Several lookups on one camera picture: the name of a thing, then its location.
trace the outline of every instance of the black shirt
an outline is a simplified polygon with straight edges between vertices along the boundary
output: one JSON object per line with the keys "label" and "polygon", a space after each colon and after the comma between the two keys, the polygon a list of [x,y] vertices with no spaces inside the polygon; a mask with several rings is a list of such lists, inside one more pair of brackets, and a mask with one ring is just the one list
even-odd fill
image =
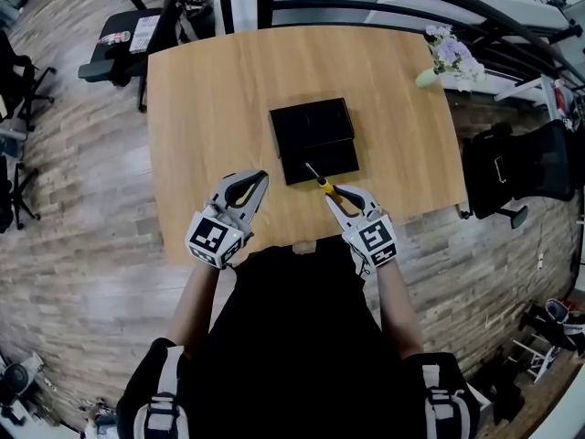
{"label": "black shirt", "polygon": [[[466,389],[452,355],[399,359],[370,314],[363,281],[338,237],[305,255],[269,248],[236,271],[234,292],[203,350],[179,361],[177,399],[190,437],[402,437],[400,431],[418,437],[426,395],[421,363],[438,356],[443,371]],[[130,380],[118,404],[122,439],[133,437],[136,411],[156,393],[170,346],[156,340]]]}

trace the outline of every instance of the forearm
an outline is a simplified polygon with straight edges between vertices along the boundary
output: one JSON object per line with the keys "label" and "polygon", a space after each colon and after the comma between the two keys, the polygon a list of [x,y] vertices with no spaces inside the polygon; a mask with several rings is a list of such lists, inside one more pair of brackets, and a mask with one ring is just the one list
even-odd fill
{"label": "forearm", "polygon": [[167,338],[185,346],[189,356],[197,352],[209,332],[218,277],[217,268],[197,262],[175,309]]}
{"label": "forearm", "polygon": [[382,332],[388,342],[403,359],[422,353],[422,331],[396,260],[378,267],[378,290]]}

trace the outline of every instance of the screwdriver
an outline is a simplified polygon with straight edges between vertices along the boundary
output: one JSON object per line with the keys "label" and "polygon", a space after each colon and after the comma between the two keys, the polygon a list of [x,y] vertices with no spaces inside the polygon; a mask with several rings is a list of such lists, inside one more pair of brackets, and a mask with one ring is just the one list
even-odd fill
{"label": "screwdriver", "polygon": [[321,186],[321,188],[325,191],[325,193],[329,197],[331,197],[337,203],[341,203],[343,201],[343,199],[341,197],[339,197],[337,192],[335,192],[335,189],[333,188],[333,186],[329,183],[329,181],[325,177],[317,174],[317,171],[315,171],[309,163],[304,163],[304,165],[307,166],[307,168],[315,176],[315,178],[317,179],[317,182],[319,183],[319,186]]}

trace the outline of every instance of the flower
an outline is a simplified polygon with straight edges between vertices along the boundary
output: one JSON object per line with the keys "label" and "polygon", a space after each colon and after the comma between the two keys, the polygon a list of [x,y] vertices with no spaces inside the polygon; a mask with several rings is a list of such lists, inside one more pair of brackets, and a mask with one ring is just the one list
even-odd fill
{"label": "flower", "polygon": [[467,46],[451,34],[451,27],[427,26],[426,33],[434,36],[429,45],[435,62],[435,72],[449,73],[457,80],[460,91],[470,91],[472,81],[485,79],[485,68]]}
{"label": "flower", "polygon": [[426,33],[430,36],[438,36],[438,37],[450,37],[451,36],[451,27],[443,27],[443,26],[427,26]]}

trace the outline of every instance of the person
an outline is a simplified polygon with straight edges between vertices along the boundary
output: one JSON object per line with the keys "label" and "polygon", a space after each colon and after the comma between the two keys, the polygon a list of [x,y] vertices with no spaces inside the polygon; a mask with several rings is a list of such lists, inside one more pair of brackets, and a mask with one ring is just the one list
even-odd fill
{"label": "person", "polygon": [[218,269],[197,261],[166,337],[152,344],[118,403],[121,439],[143,433],[134,420],[156,395],[174,346],[185,347],[176,402],[190,437],[474,437],[478,404],[454,355],[424,353],[396,260],[377,268],[381,329],[339,236],[302,255],[270,247],[235,271],[235,289],[209,331]]}

